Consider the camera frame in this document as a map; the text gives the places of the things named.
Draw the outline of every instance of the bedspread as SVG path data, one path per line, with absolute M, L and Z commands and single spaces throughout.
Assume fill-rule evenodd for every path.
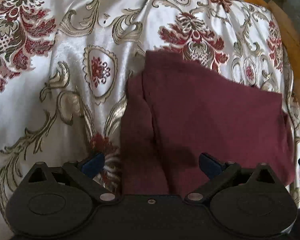
M 125 85 L 142 71 L 146 50 L 179 53 L 282 94 L 295 141 L 290 193 L 300 207 L 300 107 L 266 8 L 230 0 L 0 0 L 0 239 L 12 236 L 8 198 L 37 161 L 60 166 L 103 151 L 94 180 L 120 188 Z

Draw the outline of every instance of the silver round bolt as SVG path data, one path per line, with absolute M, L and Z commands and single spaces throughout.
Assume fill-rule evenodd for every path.
M 154 199 L 149 199 L 148 200 L 148 204 L 155 204 L 155 203 L 156 203 L 156 201 Z
M 199 201 L 203 199 L 203 196 L 200 193 L 190 193 L 188 199 L 192 201 Z
M 102 195 L 100 195 L 100 199 L 102 201 L 112 201 L 115 199 L 115 195 L 112 193 L 103 193 Z

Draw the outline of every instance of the circular cover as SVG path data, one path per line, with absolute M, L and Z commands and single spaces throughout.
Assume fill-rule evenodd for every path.
M 58 183 L 48 187 L 29 186 L 11 198 L 6 217 L 14 231 L 30 236 L 64 234 L 81 225 L 92 210 L 92 200 L 85 192 Z
M 256 188 L 239 185 L 222 190 L 211 200 L 211 212 L 222 225 L 243 235 L 265 237 L 285 231 L 297 216 L 292 198 L 287 192 Z

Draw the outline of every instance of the burgundy garment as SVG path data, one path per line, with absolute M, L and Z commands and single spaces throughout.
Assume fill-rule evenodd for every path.
M 121 121 L 124 194 L 180 194 L 208 181 L 199 155 L 294 178 L 293 142 L 282 95 L 231 82 L 178 54 L 146 53 L 131 78 Z

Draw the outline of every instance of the folded maroon fabric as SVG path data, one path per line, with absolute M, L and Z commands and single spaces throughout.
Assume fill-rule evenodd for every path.
M 196 62 L 146 53 L 128 81 L 121 121 L 124 194 L 180 194 L 208 181 L 199 155 L 254 168 L 268 163 L 284 184 L 294 178 L 293 142 L 282 95 L 231 82 Z

